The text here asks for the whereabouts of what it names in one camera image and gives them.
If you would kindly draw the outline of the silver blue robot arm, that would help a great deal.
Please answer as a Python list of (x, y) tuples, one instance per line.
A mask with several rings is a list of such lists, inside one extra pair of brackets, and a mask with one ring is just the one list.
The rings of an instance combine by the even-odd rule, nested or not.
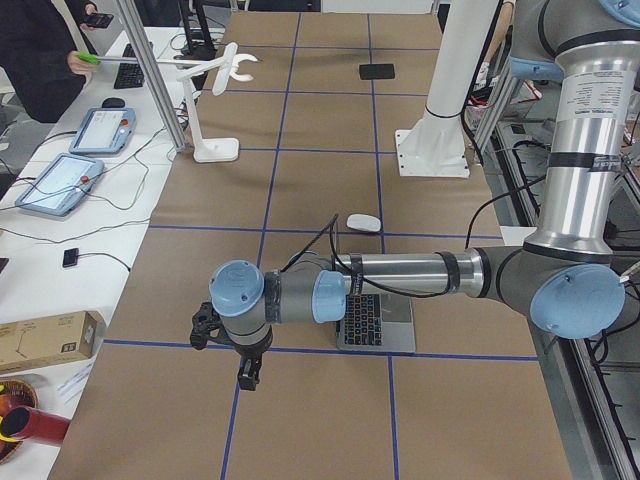
[(625, 283), (612, 270), (604, 228), (639, 71), (639, 5), (526, 1), (511, 60), (530, 72), (553, 64), (562, 80), (542, 209), (521, 246), (327, 257), (303, 249), (270, 272), (233, 260), (214, 272), (210, 298), (193, 316), (192, 347), (233, 348), (238, 384), (252, 390), (274, 325), (337, 322), (342, 347), (365, 350), (386, 342), (387, 319), (410, 317), (412, 299), (491, 299), (563, 339), (612, 325)]

